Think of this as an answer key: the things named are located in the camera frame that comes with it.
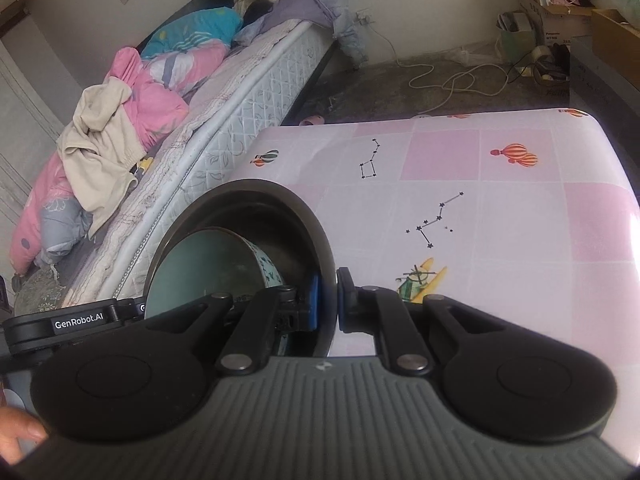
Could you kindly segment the person's left hand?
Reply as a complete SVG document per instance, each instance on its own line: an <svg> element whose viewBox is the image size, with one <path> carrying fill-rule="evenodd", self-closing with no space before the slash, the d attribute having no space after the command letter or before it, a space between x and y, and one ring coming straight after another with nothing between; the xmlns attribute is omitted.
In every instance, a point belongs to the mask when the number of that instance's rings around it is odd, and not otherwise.
<svg viewBox="0 0 640 480"><path fill-rule="evenodd" d="M10 406L0 408L0 453L8 464L16 464L23 458L20 440L40 444L47 437L46 428L31 414Z"/></svg>

